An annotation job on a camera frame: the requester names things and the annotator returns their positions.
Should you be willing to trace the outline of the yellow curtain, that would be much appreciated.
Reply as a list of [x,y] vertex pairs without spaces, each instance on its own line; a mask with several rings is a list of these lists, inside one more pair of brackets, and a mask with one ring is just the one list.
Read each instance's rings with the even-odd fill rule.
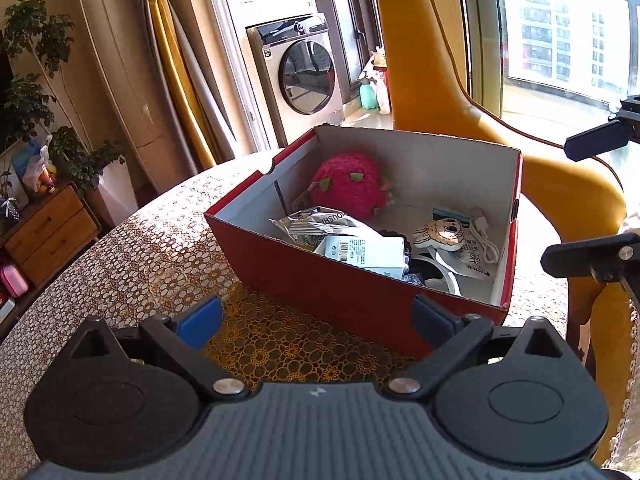
[[207,142],[207,122],[186,69],[169,0],[146,0],[146,3],[151,14],[160,62],[183,136],[198,169],[212,168],[216,165],[216,151],[212,151]]

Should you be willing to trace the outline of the light blue small carton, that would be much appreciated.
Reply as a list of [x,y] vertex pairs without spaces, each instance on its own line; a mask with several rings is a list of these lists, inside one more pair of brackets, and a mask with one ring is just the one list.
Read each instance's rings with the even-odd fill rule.
[[322,240],[314,253],[398,280],[408,271],[405,242],[399,236],[329,235]]

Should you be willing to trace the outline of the red cardboard box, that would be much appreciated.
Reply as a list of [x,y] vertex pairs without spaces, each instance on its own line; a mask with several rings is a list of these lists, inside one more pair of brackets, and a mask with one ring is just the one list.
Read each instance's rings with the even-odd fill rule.
[[243,284],[420,358],[416,296],[506,318],[522,166],[495,143],[322,125],[205,217]]

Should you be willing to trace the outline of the wooden drawer cabinet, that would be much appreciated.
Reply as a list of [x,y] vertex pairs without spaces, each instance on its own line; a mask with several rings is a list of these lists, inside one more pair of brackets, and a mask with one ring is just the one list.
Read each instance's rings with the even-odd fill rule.
[[6,337],[50,281],[90,244],[98,240],[98,217],[78,194],[73,183],[31,203],[22,218],[1,235],[1,253],[26,278],[28,291],[2,316],[1,336]]

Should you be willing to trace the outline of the green potted plant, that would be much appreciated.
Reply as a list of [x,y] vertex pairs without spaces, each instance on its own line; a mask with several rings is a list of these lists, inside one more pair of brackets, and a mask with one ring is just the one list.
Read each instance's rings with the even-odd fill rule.
[[70,62],[75,24],[67,14],[52,14],[44,0],[17,0],[1,20],[1,58],[31,58],[32,72],[9,76],[1,85],[1,147],[28,143],[40,133],[50,136],[56,168],[81,192],[96,192],[105,169],[123,164],[118,144],[107,140],[95,148],[68,92],[64,67]]

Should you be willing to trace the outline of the teal card box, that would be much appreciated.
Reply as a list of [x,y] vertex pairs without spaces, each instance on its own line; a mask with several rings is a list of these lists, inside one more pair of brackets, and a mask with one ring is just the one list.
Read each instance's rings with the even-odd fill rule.
[[434,207],[432,209],[433,220],[454,219],[457,220],[462,226],[467,228],[472,220],[468,214],[464,214],[460,211],[451,210],[444,207]]

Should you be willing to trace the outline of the silver foil snack bag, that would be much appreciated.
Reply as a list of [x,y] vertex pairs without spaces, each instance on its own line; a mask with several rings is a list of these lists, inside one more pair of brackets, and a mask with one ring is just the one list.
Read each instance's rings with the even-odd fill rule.
[[344,211],[317,206],[289,214],[270,222],[293,243],[307,248],[317,248],[329,235],[377,236],[378,232]]

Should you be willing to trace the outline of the front-load washing machine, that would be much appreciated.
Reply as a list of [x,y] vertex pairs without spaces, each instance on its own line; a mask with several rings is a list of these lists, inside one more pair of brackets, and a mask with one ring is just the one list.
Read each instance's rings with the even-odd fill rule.
[[343,102],[322,13],[259,24],[247,29],[274,133],[282,148],[309,129],[337,126]]

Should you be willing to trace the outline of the dark glass vase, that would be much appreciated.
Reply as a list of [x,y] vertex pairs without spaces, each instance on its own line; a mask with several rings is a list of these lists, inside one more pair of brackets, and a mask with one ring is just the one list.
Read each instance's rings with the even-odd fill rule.
[[20,208],[15,197],[6,198],[0,206],[1,223],[9,228],[21,220]]

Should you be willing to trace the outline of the bag of fruit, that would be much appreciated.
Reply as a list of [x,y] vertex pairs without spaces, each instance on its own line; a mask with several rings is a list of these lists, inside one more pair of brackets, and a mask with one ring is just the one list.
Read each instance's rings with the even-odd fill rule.
[[47,144],[32,139],[28,146],[29,158],[22,177],[25,188],[34,195],[52,193],[55,190],[56,171],[51,171],[53,165]]

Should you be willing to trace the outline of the patterned lace tablecloth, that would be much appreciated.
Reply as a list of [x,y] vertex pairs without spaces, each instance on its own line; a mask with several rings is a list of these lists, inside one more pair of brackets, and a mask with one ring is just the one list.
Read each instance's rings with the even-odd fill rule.
[[263,154],[247,155],[175,186],[102,237],[37,297],[1,346],[3,478],[21,478],[38,462],[23,424],[25,402],[90,315],[133,326],[217,297],[224,326],[204,354],[250,384],[384,382],[407,367],[408,356],[242,286],[204,214],[265,161]]

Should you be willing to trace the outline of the teal spray bottle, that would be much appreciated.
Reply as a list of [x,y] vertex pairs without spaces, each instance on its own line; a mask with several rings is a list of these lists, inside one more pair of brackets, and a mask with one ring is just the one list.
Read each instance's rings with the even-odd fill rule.
[[363,77],[360,79],[359,95],[360,104],[364,110],[376,110],[378,108],[376,85],[370,78]]

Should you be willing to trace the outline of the pink plush strawberry toy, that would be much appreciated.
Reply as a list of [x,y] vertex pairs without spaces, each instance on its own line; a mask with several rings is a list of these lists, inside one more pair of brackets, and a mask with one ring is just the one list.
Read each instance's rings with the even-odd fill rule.
[[314,206],[369,220],[388,206],[391,189],[375,158],[366,153],[349,152],[322,162],[307,192]]

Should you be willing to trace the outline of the pink small case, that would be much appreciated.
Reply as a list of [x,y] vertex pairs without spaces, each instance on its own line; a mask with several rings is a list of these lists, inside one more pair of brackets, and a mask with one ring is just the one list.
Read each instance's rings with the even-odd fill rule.
[[29,284],[14,264],[5,264],[0,269],[2,284],[13,298],[20,298],[29,290]]

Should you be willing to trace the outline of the beige standing air conditioner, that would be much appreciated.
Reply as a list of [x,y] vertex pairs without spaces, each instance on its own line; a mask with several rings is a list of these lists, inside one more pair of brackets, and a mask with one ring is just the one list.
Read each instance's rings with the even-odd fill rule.
[[168,90],[146,0],[78,0],[107,94],[163,193],[198,172]]

